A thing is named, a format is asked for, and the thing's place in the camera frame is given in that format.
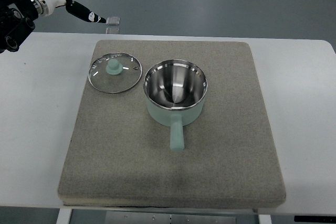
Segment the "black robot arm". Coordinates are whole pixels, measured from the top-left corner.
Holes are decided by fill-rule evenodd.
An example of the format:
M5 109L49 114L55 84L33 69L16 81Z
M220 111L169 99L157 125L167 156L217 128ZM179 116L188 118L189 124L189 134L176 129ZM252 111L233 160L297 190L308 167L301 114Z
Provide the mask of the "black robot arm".
M1 53L18 51L47 11L44 0L1 0Z

